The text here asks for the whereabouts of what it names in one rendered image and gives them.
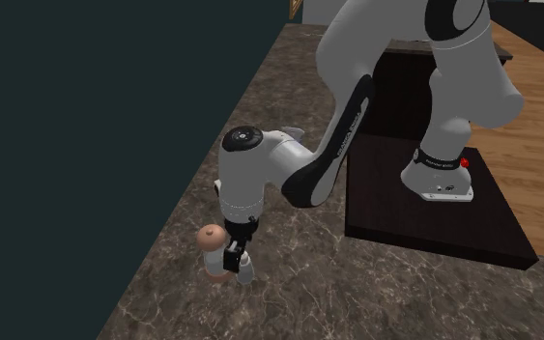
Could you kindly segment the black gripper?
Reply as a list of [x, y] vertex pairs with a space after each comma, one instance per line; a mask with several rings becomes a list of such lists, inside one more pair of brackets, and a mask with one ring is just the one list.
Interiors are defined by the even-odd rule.
[[224, 220], [224, 228], [230, 235], [230, 243], [224, 248], [223, 268], [225, 270], [239, 273], [240, 263], [246, 265], [249, 262], [248, 252], [243, 252], [242, 246], [246, 246], [248, 241], [252, 241], [253, 234], [259, 227], [259, 219], [250, 217], [246, 223], [232, 222]]

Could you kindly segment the small white shaker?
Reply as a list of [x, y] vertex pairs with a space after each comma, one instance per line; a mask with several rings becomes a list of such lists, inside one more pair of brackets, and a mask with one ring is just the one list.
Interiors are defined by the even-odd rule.
[[249, 284], [254, 278], [254, 266], [249, 256], [249, 262], [246, 265], [242, 265], [239, 262], [239, 272], [236, 274], [236, 279], [239, 283], [245, 285]]

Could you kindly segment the dark robot stand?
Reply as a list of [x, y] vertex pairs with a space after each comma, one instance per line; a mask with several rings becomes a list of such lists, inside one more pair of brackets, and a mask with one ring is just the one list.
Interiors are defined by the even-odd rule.
[[379, 59], [347, 157], [345, 234], [526, 270], [538, 257], [477, 149], [464, 151], [470, 202], [426, 201], [400, 180], [429, 124], [435, 67], [428, 42], [393, 41]]

